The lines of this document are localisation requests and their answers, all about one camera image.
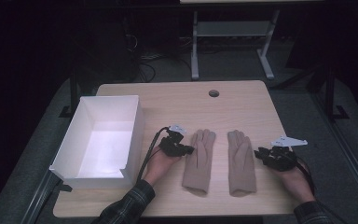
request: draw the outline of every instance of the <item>white box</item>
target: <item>white box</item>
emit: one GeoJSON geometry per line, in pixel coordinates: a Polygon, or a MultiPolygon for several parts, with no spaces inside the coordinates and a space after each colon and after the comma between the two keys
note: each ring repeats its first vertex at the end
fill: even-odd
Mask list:
{"type": "Polygon", "coordinates": [[[139,96],[80,103],[49,169],[73,189],[126,189],[139,172],[145,119],[139,96]]]}

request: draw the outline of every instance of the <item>person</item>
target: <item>person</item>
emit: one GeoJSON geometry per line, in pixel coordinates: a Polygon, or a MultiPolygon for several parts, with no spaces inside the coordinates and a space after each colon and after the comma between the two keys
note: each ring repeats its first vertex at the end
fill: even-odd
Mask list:
{"type": "MultiPolygon", "coordinates": [[[[180,157],[166,156],[159,147],[153,148],[152,155],[147,164],[144,178],[138,181],[120,201],[107,206],[92,224],[136,223],[138,221],[156,195],[153,186],[168,173],[175,163],[181,160],[180,157]]],[[[300,170],[294,168],[286,172],[272,169],[270,171],[280,178],[285,188],[300,202],[294,211],[298,223],[333,223],[316,202],[310,186],[300,170]]]]}

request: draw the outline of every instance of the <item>pair of gloves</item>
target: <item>pair of gloves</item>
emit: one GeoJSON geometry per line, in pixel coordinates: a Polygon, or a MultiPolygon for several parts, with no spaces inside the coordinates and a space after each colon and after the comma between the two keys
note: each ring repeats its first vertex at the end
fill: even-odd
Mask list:
{"type": "MultiPolygon", "coordinates": [[[[249,137],[237,130],[228,136],[228,183],[229,193],[256,192],[255,165],[249,137]]],[[[198,130],[191,140],[195,148],[186,156],[186,168],[182,186],[208,192],[211,179],[214,132],[198,130]]]]}

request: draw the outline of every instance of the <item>plaid sleeve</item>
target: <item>plaid sleeve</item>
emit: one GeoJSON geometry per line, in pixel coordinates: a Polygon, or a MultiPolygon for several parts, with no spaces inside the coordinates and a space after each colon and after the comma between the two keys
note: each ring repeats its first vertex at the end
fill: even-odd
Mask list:
{"type": "Polygon", "coordinates": [[[140,180],[120,201],[107,206],[92,223],[136,223],[154,197],[152,186],[140,180]]]}
{"type": "Polygon", "coordinates": [[[295,215],[300,224],[332,224],[317,202],[302,203],[295,208],[295,215]]]}

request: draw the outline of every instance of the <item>sleeve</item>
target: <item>sleeve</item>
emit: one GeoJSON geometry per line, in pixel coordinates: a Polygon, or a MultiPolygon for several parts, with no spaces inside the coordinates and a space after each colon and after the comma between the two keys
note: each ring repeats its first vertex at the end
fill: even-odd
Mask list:
{"type": "Polygon", "coordinates": [[[120,201],[107,206],[92,224],[136,223],[155,196],[153,187],[140,180],[120,201]]]}
{"type": "Polygon", "coordinates": [[[307,224],[332,224],[331,219],[325,214],[317,202],[302,203],[295,208],[298,223],[307,224]]]}

